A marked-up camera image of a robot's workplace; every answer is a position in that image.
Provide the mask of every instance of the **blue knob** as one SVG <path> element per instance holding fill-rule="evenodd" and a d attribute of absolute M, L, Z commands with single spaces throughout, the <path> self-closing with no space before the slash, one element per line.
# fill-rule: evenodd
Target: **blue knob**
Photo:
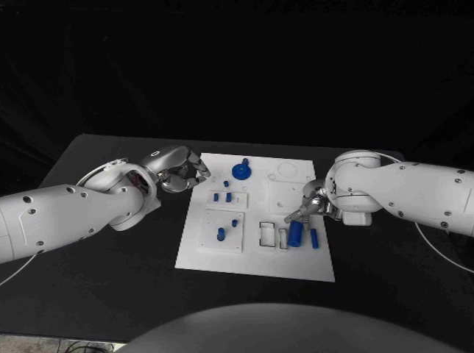
<path fill-rule="evenodd" d="M 218 241 L 223 241 L 226 239 L 226 232 L 223 228 L 219 228 Z"/>
<path fill-rule="evenodd" d="M 304 226 L 300 222 L 293 221 L 290 226 L 290 235 L 287 236 L 287 244 L 298 248 L 303 245 Z"/>
<path fill-rule="evenodd" d="M 316 232 L 316 229 L 311 229 L 311 241 L 313 241 L 313 248 L 319 249 L 319 233 Z"/>
<path fill-rule="evenodd" d="M 245 180 L 251 176 L 252 170 L 249 168 L 249 159 L 244 158 L 241 164 L 234 167 L 232 174 L 235 179 Z"/>

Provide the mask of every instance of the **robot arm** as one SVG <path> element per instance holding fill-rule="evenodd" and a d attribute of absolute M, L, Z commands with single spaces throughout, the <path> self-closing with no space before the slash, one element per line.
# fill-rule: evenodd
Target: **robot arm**
<path fill-rule="evenodd" d="M 187 163 L 202 176 L 185 180 Z M 0 263 L 79 241 L 105 225 L 130 229 L 160 207 L 157 186 L 169 192 L 193 188 L 210 176 L 185 146 L 154 152 L 140 163 L 101 165 L 76 185 L 59 185 L 0 198 Z"/>
<path fill-rule="evenodd" d="M 319 210 L 307 206 L 316 199 Z M 379 154 L 352 151 L 337 157 L 326 180 L 306 185 L 304 201 L 287 222 L 316 213 L 342 216 L 347 225 L 370 225 L 383 208 L 398 218 L 474 237 L 473 171 L 411 162 L 382 167 Z M 327 204 L 336 211 L 327 213 Z"/>

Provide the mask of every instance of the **black curtain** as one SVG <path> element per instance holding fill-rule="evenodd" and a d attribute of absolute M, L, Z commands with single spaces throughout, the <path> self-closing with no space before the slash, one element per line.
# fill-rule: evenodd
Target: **black curtain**
<path fill-rule="evenodd" d="M 474 169 L 464 1 L 50 2 L 0 1 L 16 190 L 82 133 L 395 149 Z"/>

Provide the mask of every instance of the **table surface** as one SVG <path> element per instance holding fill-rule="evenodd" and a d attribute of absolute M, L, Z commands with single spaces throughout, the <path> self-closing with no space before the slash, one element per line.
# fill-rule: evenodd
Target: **table surface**
<path fill-rule="evenodd" d="M 138 163 L 173 144 L 197 153 L 313 160 L 319 177 L 352 150 L 81 135 L 42 187 L 75 185 L 101 164 L 123 157 Z M 431 250 L 414 224 L 383 210 L 369 227 L 326 220 L 336 283 L 185 270 L 174 262 L 190 193 L 160 193 L 163 206 L 135 227 L 125 232 L 107 227 L 35 259 L 0 287 L 0 333 L 127 342 L 200 310 L 283 302 L 381 318 L 474 352 L 474 284 Z M 428 233 L 450 252 L 444 233 Z M 0 265 L 0 281 L 24 262 Z"/>

